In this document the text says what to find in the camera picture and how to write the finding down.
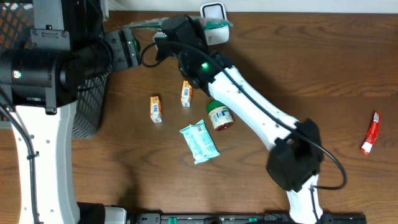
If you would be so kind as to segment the orange small carton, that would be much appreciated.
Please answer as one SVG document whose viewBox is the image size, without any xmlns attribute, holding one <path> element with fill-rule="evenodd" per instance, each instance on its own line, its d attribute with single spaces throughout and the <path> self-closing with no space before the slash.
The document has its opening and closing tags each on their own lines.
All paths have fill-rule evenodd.
<svg viewBox="0 0 398 224">
<path fill-rule="evenodd" d="M 193 88 L 188 80 L 183 81 L 181 103 L 183 107 L 190 107 L 192 101 Z"/>
<path fill-rule="evenodd" d="M 162 122 L 162 103 L 158 96 L 150 98 L 150 118 L 154 123 Z"/>
</svg>

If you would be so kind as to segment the green 3M glove package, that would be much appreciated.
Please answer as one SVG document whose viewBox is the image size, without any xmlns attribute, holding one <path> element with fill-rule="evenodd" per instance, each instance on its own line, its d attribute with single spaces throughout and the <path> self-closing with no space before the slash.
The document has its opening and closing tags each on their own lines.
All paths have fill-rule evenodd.
<svg viewBox="0 0 398 224">
<path fill-rule="evenodd" d="M 191 23 L 194 26 L 199 26 L 202 30 L 219 29 L 233 26 L 233 24 L 226 19 L 188 16 L 184 14 L 173 17 L 162 17 L 146 21 L 131 22 L 130 24 L 124 25 L 124 27 L 135 29 L 166 30 L 178 27 L 186 22 Z"/>
</svg>

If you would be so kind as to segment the mint green wipes pack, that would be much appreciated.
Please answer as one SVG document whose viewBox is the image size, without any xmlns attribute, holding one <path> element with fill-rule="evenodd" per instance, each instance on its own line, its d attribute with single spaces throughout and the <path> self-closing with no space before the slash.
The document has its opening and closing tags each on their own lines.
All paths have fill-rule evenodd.
<svg viewBox="0 0 398 224">
<path fill-rule="evenodd" d="M 196 124 L 189 124 L 187 127 L 181 129 L 180 133 L 184 136 L 192 152 L 195 164 L 206 162 L 220 155 L 206 128 L 204 120 L 200 120 Z"/>
</svg>

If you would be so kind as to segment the green lid spice jar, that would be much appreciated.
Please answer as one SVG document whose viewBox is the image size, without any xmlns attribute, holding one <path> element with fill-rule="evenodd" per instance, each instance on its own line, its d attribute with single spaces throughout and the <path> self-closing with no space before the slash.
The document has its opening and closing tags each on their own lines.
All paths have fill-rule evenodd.
<svg viewBox="0 0 398 224">
<path fill-rule="evenodd" d="M 234 121 L 231 112 L 222 102 L 212 101 L 207 104 L 206 110 L 216 131 L 228 129 L 233 125 Z"/>
</svg>

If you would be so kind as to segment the red snack stick packet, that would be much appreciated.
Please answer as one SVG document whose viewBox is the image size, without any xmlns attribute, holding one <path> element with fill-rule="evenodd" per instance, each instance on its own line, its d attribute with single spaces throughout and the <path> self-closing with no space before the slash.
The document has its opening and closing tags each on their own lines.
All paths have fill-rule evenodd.
<svg viewBox="0 0 398 224">
<path fill-rule="evenodd" d="M 373 120 L 366 134 L 365 141 L 361 146 L 361 151 L 365 155 L 368 155 L 371 152 L 371 149 L 376 142 L 376 139 L 379 134 L 380 120 L 381 120 L 381 115 L 377 111 L 375 111 Z"/>
</svg>

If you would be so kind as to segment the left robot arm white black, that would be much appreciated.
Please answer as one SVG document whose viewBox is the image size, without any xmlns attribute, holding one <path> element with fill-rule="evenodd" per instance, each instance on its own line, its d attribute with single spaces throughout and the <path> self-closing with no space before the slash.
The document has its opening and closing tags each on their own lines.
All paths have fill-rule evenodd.
<svg viewBox="0 0 398 224">
<path fill-rule="evenodd" d="M 105 32 L 106 1 L 1 2 L 1 114 L 16 140 L 20 223 L 131 223 L 125 208 L 78 202 L 72 139 L 94 134 L 108 75 L 136 67 L 129 29 Z"/>
</svg>

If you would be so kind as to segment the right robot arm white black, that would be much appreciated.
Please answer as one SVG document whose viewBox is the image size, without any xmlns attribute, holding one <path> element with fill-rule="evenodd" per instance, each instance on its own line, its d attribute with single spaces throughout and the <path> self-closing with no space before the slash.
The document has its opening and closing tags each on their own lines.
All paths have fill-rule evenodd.
<svg viewBox="0 0 398 224">
<path fill-rule="evenodd" d="M 266 170 L 287 192 L 290 218 L 296 223 L 319 222 L 318 183 L 324 159 L 318 126 L 298 121 L 258 93 L 224 55 L 210 51 L 204 28 L 188 15 L 160 23 L 163 37 L 155 38 L 158 60 L 177 57 L 183 77 L 196 89 L 220 101 L 240 117 L 269 150 Z"/>
</svg>

